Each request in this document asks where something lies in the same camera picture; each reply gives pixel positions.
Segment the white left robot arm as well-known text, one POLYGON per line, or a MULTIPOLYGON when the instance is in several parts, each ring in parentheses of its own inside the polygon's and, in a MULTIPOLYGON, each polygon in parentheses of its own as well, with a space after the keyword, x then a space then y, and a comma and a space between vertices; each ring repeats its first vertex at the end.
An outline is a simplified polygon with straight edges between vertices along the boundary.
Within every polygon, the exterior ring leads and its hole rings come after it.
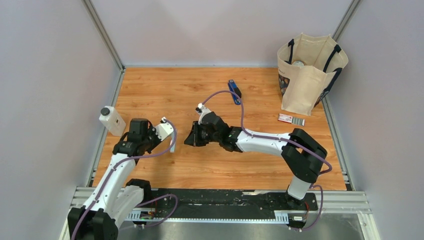
POLYGON ((81 207, 70 209, 70 239, 115 240, 133 208, 145 208, 152 203, 149 181, 132 179, 124 188, 123 184, 139 159, 153 157, 152 150, 169 136, 176 136, 175 127, 165 117, 156 126, 145 118, 130 121, 129 130, 113 147, 110 163, 97 187, 81 207))

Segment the red white staple box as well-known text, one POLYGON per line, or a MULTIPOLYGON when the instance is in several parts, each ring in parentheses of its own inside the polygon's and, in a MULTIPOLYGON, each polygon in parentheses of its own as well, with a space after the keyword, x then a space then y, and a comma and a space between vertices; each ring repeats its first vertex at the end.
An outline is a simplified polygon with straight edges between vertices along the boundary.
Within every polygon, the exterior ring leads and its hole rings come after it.
POLYGON ((297 126, 305 126, 305 119, 303 118, 298 118, 298 117, 294 117, 291 115, 286 115, 286 114, 282 114, 280 113, 278 115, 278 121, 280 122, 284 122, 284 123, 288 123, 288 124, 292 124, 292 125, 297 125, 297 126))

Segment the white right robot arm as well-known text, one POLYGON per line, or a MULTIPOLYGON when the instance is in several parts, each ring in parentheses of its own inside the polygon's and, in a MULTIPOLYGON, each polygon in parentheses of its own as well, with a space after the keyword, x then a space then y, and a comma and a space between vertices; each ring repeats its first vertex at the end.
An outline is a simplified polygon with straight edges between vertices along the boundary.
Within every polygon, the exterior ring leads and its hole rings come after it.
POLYGON ((279 134, 250 131, 242 126, 229 126, 213 111, 201 113, 184 140, 185 145, 192 147, 209 143, 218 143, 228 152, 282 157, 293 174, 285 195, 286 205, 293 210, 305 203, 305 195, 321 174, 327 156, 324 147, 303 129, 279 134))

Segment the light blue stapler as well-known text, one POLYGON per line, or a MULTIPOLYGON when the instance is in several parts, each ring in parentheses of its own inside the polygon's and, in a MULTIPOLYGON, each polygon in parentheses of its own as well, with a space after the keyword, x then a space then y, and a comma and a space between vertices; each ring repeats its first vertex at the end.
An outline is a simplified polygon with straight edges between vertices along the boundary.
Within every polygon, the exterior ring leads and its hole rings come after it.
POLYGON ((170 141, 170 149, 169 149, 169 152, 170 153, 174 153, 175 152, 176 138, 177 138, 177 133, 176 133, 176 129, 174 128, 173 131, 172 131, 172 133, 171 133, 171 141, 170 141))

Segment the dark blue stapler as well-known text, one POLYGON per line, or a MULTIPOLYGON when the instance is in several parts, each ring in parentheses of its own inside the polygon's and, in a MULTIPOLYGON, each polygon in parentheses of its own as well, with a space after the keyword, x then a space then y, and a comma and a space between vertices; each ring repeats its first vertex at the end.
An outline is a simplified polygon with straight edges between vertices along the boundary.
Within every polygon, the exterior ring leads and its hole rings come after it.
POLYGON ((233 79, 227 83, 229 91, 232 92, 232 99, 235 105, 241 105, 242 93, 233 79))

